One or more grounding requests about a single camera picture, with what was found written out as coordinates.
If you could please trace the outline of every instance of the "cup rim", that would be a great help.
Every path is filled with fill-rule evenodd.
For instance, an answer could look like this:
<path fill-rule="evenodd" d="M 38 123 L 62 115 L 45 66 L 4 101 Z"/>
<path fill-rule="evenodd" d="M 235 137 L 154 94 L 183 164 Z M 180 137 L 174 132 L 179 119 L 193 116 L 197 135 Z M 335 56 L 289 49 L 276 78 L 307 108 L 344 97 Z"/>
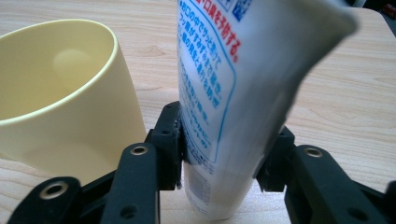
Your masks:
<path fill-rule="evenodd" d="M 0 38 L 4 38 L 10 35 L 15 35 L 16 33 L 19 32 L 24 32 L 26 30 L 29 29 L 35 29 L 38 26 L 42 26 L 42 25 L 46 25 L 46 24 L 51 24 L 51 23 L 58 23 L 58 22 L 87 22 L 87 23 L 93 23 L 95 25 L 99 25 L 102 28 L 105 28 L 106 30 L 109 31 L 109 33 L 111 34 L 111 36 L 113 37 L 113 50 L 111 51 L 111 54 L 109 55 L 106 63 L 102 66 L 102 68 L 90 79 L 88 80 L 86 83 L 84 83 L 82 86 L 80 86 L 78 89 L 74 90 L 73 92 L 71 92 L 70 94 L 66 95 L 64 98 L 50 104 L 50 105 L 46 105 L 42 108 L 39 108 L 35 111 L 29 112 L 27 114 L 23 114 L 23 115 L 19 115 L 17 117 L 13 117 L 10 119 L 0 119 L 0 126 L 6 126 L 12 123 L 16 123 L 16 122 L 22 122 L 22 121 L 26 121 L 28 119 L 34 118 L 34 117 L 38 117 L 40 115 L 43 115 L 45 113 L 50 112 L 51 110 L 62 106 L 64 104 L 66 104 L 67 102 L 72 101 L 75 97 L 77 97 L 78 95 L 82 94 L 84 91 L 86 91 L 94 82 L 96 82 L 104 73 L 105 71 L 108 69 L 108 67 L 111 65 L 111 62 L 113 62 L 118 54 L 119 51 L 119 41 L 116 37 L 116 35 L 114 34 L 114 32 L 106 25 L 102 24 L 101 22 L 98 21 L 91 21 L 91 20 L 84 20 L 84 19 L 63 19 L 63 20 L 56 20 L 56 21 L 45 21 L 45 22 L 40 22 L 37 24 L 33 24 L 30 26 L 26 26 L 26 27 L 22 27 L 21 29 L 12 31 L 10 33 L 7 33 L 5 35 L 1 35 Z"/>

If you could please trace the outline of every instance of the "table surface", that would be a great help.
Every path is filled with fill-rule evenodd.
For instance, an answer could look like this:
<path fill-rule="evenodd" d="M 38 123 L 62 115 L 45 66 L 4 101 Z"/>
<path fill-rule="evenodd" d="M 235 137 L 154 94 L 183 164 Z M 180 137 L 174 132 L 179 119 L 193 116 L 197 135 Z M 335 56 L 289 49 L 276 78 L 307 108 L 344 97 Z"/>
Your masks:
<path fill-rule="evenodd" d="M 118 36 L 134 81 L 146 129 L 162 107 L 178 100 L 176 0 L 0 1 L 0 35 L 42 21 L 82 18 Z M 315 66 L 287 126 L 296 144 L 328 150 L 354 180 L 384 191 L 396 179 L 396 39 L 384 19 L 351 9 L 360 29 Z M 49 178 L 15 161 L 0 160 L 0 223 L 22 198 Z M 237 213 L 215 223 L 289 223 L 283 193 L 254 184 Z M 201 223 L 184 190 L 162 192 L 162 223 Z"/>

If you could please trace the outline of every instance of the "white tube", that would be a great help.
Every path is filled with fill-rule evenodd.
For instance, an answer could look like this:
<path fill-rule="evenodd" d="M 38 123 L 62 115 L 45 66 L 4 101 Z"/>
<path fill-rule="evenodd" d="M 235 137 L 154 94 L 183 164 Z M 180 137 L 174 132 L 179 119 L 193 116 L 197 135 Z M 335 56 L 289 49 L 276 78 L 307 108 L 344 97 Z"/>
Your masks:
<path fill-rule="evenodd" d="M 206 220 L 248 192 L 309 69 L 356 24 L 330 0 L 178 0 L 186 193 Z"/>

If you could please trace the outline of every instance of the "squeeze tube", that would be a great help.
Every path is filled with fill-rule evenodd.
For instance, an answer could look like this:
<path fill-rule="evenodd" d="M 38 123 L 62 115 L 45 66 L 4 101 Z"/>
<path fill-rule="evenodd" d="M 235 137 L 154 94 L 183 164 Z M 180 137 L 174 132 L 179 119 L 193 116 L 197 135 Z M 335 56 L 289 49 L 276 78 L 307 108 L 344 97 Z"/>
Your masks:
<path fill-rule="evenodd" d="M 304 76 L 356 23 L 335 0 L 178 0 L 185 190 L 205 220 L 230 217 Z"/>

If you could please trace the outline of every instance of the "wooden table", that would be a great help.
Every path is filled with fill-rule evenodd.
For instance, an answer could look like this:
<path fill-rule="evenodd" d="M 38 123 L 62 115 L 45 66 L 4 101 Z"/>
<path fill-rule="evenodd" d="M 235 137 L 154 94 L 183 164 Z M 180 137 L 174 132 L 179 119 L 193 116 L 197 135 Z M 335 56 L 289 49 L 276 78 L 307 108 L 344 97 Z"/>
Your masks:
<path fill-rule="evenodd" d="M 0 35 L 42 21 L 102 22 L 120 39 L 146 128 L 178 99 L 176 0 L 0 1 Z M 384 19 L 353 9 L 359 31 L 320 62 L 304 81 L 287 126 L 296 144 L 322 147 L 354 180 L 384 191 L 396 179 L 396 39 Z M 0 223 L 26 194 L 49 178 L 15 161 L 0 160 Z M 282 193 L 255 184 L 237 213 L 216 223 L 288 223 Z M 163 223 L 201 223 L 184 190 L 162 192 Z"/>

